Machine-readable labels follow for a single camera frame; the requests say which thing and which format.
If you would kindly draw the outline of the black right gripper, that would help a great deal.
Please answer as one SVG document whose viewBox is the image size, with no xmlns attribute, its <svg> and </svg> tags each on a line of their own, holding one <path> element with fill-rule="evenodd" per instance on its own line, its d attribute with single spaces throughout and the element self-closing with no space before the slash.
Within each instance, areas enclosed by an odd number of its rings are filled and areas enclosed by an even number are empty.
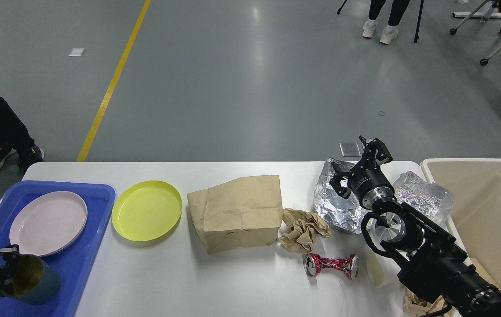
<svg viewBox="0 0 501 317">
<path fill-rule="evenodd" d="M 395 189 L 381 170 L 381 165 L 393 161 L 386 144 L 378 138 L 367 139 L 362 135 L 358 138 L 364 146 L 361 160 L 344 162 L 343 169 L 332 162 L 334 174 L 329 185 L 343 199 L 349 199 L 351 194 L 364 199 L 369 193 L 394 197 Z"/>
</svg>

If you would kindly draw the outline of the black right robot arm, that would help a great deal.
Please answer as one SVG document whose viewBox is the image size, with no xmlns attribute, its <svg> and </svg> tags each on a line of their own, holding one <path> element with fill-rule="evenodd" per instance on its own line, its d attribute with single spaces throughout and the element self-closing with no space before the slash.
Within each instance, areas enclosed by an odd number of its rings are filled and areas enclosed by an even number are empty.
<svg viewBox="0 0 501 317">
<path fill-rule="evenodd" d="M 360 160 L 349 170 L 333 164 L 329 184 L 343 199 L 355 195 L 367 213 L 360 227 L 373 253 L 393 260 L 400 283 L 420 299 L 443 298 L 462 317 L 501 317 L 501 291 L 466 265 L 468 254 L 456 238 L 406 202 L 399 202 L 381 165 L 393 160 L 384 142 L 359 136 Z"/>
</svg>

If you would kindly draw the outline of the crumpled paper under arm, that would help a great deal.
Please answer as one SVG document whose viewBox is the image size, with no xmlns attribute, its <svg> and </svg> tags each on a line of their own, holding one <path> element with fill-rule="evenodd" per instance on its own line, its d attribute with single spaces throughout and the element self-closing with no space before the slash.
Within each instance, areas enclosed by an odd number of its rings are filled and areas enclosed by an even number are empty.
<svg viewBox="0 0 501 317">
<path fill-rule="evenodd" d="M 409 317 L 423 317 L 427 314 L 445 309 L 447 306 L 448 305 L 442 296 L 439 296 L 433 302 L 428 302 L 417 297 L 417 295 L 415 295 L 411 290 L 405 289 L 403 311 Z"/>
</svg>

